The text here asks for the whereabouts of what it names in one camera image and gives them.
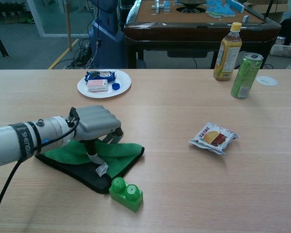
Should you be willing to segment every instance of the green lego brick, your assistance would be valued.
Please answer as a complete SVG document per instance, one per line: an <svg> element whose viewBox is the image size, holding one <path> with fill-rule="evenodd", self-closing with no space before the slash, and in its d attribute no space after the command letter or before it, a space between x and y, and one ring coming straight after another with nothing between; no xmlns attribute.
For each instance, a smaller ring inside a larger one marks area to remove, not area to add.
<svg viewBox="0 0 291 233"><path fill-rule="evenodd" d="M133 212L137 212L139 206L144 201L143 192L136 185L126 183L121 177L117 177L112 181L109 193L113 200L126 206Z"/></svg>

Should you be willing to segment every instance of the floor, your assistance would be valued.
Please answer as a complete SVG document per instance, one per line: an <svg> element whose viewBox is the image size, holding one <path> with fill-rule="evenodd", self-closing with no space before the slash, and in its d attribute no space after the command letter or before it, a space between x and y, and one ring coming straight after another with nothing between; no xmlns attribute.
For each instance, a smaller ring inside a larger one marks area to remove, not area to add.
<svg viewBox="0 0 291 233"><path fill-rule="evenodd" d="M67 38L41 38L35 25L31 24L4 24L0 21L0 37L10 55L3 58L0 53L0 69L47 69L68 47ZM63 60L73 57L77 48L78 45ZM243 54L240 53L237 64ZM210 68L211 58L212 53L206 58L196 58L197 67ZM276 56L267 59L274 69L284 69L290 61L291 58ZM61 69L70 62L62 62L55 68ZM196 68L193 58L169 58L164 51L145 51L145 62L147 68Z"/></svg>

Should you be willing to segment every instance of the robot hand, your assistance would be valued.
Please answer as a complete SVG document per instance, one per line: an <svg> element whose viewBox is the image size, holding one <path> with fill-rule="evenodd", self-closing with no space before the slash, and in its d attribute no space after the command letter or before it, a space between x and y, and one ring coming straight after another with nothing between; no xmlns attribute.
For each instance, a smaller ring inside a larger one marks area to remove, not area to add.
<svg viewBox="0 0 291 233"><path fill-rule="evenodd" d="M71 108L67 119L55 116L0 128L0 166L67 145L71 138L84 142L88 153L97 138L117 143L121 122L103 106Z"/></svg>

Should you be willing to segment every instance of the blue bottle cap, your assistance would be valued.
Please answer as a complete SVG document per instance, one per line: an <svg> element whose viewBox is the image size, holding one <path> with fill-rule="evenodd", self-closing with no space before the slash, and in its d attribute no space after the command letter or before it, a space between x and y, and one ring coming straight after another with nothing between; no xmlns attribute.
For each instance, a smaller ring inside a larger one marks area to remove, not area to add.
<svg viewBox="0 0 291 233"><path fill-rule="evenodd" d="M119 84L119 83L113 83L113 84L112 84L112 89L113 89L114 91L120 89L120 84Z"/></svg>

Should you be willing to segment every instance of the yellow bottle cap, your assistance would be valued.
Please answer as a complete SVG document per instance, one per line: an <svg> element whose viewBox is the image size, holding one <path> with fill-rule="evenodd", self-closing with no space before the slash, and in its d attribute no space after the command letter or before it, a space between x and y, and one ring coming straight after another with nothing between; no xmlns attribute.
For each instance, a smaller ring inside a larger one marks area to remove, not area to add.
<svg viewBox="0 0 291 233"><path fill-rule="evenodd" d="M240 32L242 28L242 24L241 23L233 23L232 27L231 27L231 31L232 32Z"/></svg>

